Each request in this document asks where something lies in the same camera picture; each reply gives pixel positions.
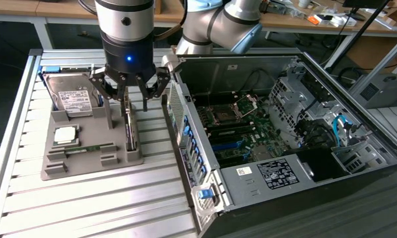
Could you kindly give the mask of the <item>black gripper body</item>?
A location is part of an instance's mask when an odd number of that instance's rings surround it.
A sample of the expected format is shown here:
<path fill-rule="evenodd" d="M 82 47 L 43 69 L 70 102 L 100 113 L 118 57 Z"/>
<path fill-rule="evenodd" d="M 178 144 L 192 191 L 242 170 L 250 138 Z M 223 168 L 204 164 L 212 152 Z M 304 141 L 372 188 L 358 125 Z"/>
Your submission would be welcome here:
<path fill-rule="evenodd" d="M 122 73 L 154 75 L 154 34 L 139 41 L 119 41 L 102 33 L 107 65 Z"/>

